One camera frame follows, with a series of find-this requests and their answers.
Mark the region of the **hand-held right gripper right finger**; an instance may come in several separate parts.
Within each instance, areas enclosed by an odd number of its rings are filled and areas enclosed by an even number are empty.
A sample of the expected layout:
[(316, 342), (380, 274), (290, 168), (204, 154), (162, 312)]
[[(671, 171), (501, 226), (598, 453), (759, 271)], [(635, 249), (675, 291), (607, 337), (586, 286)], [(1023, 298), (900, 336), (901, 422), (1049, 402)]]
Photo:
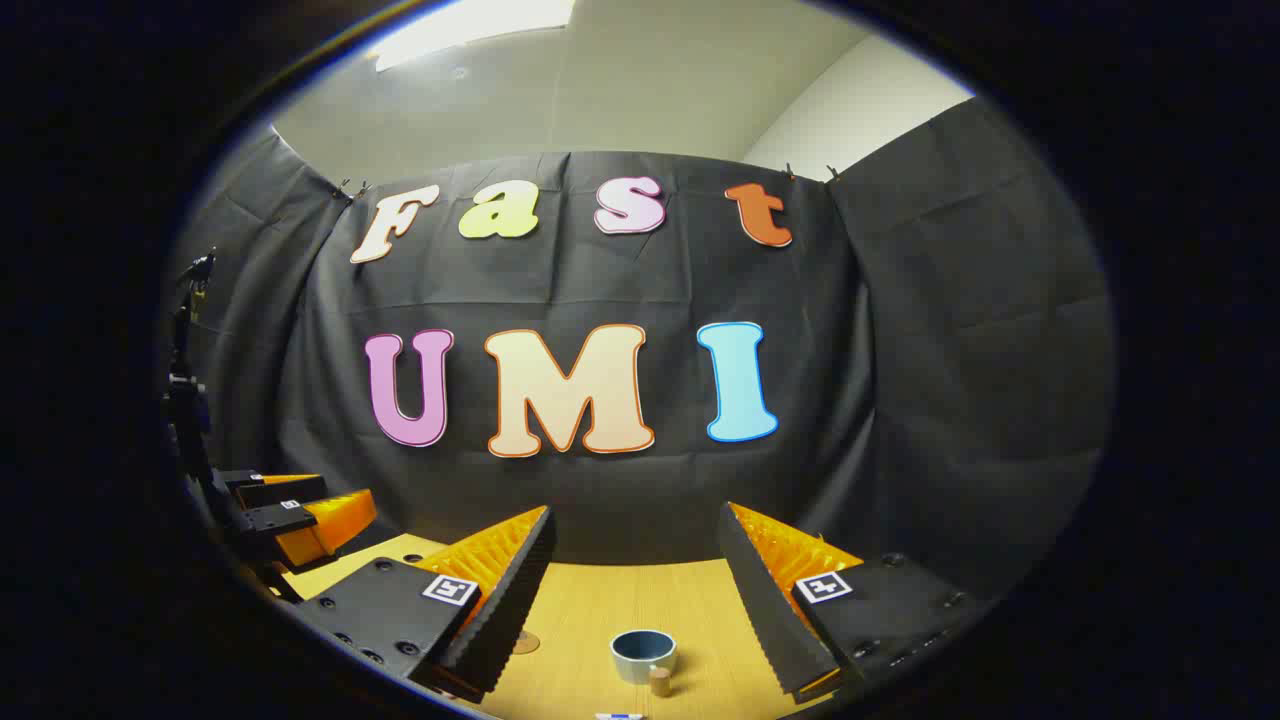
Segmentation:
[(756, 642), (799, 703), (869, 696), (989, 609), (905, 553), (860, 559), (740, 503), (722, 503), (717, 537)]

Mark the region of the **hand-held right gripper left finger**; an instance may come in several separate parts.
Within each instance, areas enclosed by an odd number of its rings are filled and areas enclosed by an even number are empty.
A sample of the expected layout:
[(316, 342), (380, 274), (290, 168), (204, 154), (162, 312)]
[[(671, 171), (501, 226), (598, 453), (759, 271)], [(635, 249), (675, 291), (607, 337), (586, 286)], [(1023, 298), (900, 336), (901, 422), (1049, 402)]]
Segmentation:
[(556, 548), (538, 506), (419, 562), (376, 557), (298, 606), (375, 667), (477, 703), (497, 688)]

